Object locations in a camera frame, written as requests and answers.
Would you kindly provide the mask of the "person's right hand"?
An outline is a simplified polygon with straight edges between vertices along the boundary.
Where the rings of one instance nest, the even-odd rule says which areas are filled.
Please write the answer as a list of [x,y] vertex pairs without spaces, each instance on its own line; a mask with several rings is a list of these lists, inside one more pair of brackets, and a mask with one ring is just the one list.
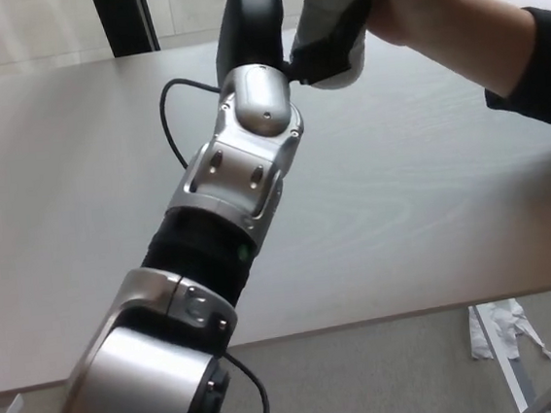
[[450,67],[466,57],[467,20],[465,0],[373,0],[366,27]]

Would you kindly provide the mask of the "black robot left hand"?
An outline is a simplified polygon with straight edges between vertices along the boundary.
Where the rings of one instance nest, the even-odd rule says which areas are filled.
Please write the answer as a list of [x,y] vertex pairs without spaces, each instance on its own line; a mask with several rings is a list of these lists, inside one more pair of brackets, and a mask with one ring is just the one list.
[[262,64],[318,89],[355,83],[365,64],[373,0],[303,0],[290,60],[284,60],[282,0],[226,0],[216,55],[221,86],[239,66]]

